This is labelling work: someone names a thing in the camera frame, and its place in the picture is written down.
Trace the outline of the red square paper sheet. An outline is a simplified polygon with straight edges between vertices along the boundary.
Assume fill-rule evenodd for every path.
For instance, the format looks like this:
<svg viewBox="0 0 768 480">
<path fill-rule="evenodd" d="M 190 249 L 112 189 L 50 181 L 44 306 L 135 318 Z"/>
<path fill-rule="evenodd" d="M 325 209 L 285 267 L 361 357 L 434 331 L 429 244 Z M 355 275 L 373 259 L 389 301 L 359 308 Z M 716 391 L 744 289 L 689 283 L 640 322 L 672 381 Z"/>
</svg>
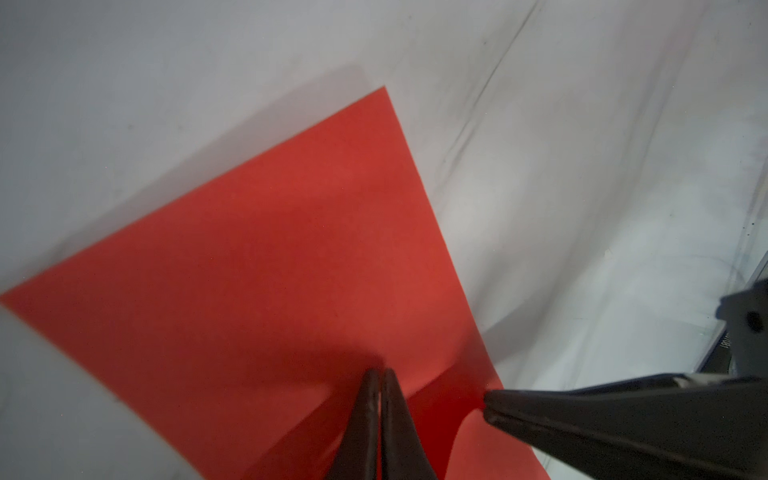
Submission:
<svg viewBox="0 0 768 480">
<path fill-rule="evenodd" d="M 207 479 L 320 479 L 392 368 L 441 479 L 543 479 L 385 89 L 6 291 Z"/>
</svg>

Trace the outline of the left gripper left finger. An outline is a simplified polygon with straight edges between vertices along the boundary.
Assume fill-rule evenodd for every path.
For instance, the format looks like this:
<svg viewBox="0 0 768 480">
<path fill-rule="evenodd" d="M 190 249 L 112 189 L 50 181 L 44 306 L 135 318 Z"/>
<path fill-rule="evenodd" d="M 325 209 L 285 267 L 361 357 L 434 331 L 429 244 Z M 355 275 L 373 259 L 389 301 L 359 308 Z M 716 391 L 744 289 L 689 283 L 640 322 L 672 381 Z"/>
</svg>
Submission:
<svg viewBox="0 0 768 480">
<path fill-rule="evenodd" d="M 374 480 L 378 475 L 380 374 L 363 375 L 353 409 L 327 480 Z"/>
</svg>

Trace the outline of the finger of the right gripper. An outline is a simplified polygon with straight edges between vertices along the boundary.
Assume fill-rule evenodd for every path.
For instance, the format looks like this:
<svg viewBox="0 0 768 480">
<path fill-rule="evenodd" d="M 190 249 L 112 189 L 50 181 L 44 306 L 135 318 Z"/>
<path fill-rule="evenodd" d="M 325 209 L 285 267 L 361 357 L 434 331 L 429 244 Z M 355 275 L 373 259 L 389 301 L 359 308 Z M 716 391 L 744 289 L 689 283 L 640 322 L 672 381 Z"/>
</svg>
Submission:
<svg viewBox="0 0 768 480">
<path fill-rule="evenodd" d="M 492 390 L 493 427 L 593 479 L 764 479 L 767 382 L 660 374 L 572 391 Z"/>
</svg>

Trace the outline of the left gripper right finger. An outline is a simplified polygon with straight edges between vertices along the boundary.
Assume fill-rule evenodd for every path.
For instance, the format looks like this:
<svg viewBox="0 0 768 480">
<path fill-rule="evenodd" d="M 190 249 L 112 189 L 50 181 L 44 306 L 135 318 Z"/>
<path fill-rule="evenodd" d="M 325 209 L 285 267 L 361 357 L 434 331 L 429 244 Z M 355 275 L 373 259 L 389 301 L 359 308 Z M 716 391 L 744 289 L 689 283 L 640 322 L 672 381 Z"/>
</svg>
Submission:
<svg viewBox="0 0 768 480">
<path fill-rule="evenodd" d="M 382 381 L 381 448 L 383 479 L 437 480 L 392 369 L 384 371 Z"/>
</svg>

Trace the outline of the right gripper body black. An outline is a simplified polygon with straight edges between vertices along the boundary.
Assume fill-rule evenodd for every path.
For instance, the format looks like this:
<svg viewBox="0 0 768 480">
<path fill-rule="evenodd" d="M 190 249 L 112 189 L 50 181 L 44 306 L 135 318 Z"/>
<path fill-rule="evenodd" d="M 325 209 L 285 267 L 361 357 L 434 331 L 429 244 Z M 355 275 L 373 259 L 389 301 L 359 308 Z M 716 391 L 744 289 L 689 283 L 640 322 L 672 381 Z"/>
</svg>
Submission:
<svg viewBox="0 0 768 480">
<path fill-rule="evenodd" d="M 767 280 L 720 299 L 722 332 L 697 368 L 708 374 L 767 377 Z"/>
</svg>

